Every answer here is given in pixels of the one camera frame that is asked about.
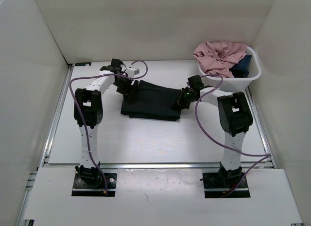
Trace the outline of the black trousers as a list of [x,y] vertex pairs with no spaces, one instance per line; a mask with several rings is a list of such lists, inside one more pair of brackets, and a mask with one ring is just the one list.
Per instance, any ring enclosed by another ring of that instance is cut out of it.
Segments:
[[179,89],[139,81],[132,96],[124,96],[121,114],[130,118],[177,121],[181,109],[175,105]]

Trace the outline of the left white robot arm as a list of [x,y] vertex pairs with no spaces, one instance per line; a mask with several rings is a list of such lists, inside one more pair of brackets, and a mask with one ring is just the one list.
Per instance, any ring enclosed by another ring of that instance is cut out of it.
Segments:
[[69,90],[74,100],[74,119],[81,134],[81,163],[76,167],[82,181],[91,188],[101,187],[107,194],[107,178],[98,158],[98,128],[104,118],[103,94],[114,85],[123,96],[138,85],[139,69],[127,67],[121,60],[112,59],[110,65],[100,68],[98,75],[77,77],[70,81]]

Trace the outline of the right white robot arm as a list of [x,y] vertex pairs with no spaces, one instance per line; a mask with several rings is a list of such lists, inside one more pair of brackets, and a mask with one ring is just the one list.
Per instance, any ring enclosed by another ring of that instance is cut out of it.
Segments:
[[176,106],[188,109],[196,103],[195,116],[198,120],[199,102],[209,103],[218,108],[221,128],[225,133],[225,143],[216,144],[224,148],[218,171],[218,181],[224,187],[231,186],[242,177],[241,155],[242,144],[253,117],[243,92],[225,92],[215,87],[204,86],[199,75],[188,78],[188,86],[182,88]]

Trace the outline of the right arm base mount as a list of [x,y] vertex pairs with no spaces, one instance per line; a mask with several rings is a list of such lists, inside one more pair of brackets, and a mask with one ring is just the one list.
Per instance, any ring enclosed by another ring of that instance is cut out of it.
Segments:
[[202,173],[205,198],[250,198],[244,172],[239,177],[223,179],[220,173]]

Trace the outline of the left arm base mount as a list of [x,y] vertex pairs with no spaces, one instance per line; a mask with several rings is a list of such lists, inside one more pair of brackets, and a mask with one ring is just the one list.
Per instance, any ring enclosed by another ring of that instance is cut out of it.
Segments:
[[76,173],[73,181],[72,196],[79,197],[114,197],[116,194],[117,173],[105,173],[107,181],[107,190],[105,190],[105,182],[100,177],[99,180],[91,184],[85,182],[81,176]]

